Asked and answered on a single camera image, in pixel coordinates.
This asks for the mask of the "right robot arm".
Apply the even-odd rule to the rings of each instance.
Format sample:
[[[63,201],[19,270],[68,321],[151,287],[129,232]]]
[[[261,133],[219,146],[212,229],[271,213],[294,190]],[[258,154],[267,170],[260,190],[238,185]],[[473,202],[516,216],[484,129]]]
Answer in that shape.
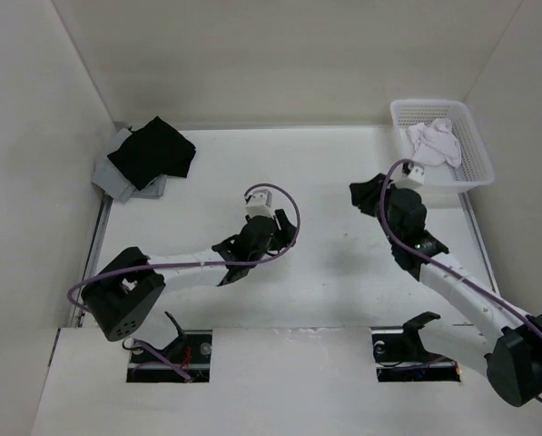
[[[402,326],[401,349],[412,361],[445,356],[484,376],[506,403],[520,407],[542,393],[542,313],[532,315],[482,287],[449,248],[426,229],[428,210],[414,190],[398,188],[379,173],[350,184],[350,200],[378,220],[401,270],[462,314],[476,334],[456,326],[437,331],[424,312]]]

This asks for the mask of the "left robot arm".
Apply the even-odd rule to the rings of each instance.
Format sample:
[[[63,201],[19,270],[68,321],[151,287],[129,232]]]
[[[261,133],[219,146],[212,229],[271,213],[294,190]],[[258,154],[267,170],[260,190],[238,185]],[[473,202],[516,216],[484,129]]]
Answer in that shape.
[[[257,264],[290,248],[298,235],[284,210],[247,219],[241,231],[191,254],[157,256],[129,247],[87,284],[82,299],[110,342],[147,342],[164,362],[183,352],[174,318],[159,300],[196,287],[222,287],[246,277]]]

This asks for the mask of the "white tank top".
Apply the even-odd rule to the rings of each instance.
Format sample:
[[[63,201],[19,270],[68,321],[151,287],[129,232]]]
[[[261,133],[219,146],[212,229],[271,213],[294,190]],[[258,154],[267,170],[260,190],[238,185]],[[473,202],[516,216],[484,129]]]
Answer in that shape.
[[[459,168],[462,161],[461,146],[453,134],[448,118],[437,118],[431,124],[415,124],[407,129],[413,145],[412,160],[426,166],[447,164]]]

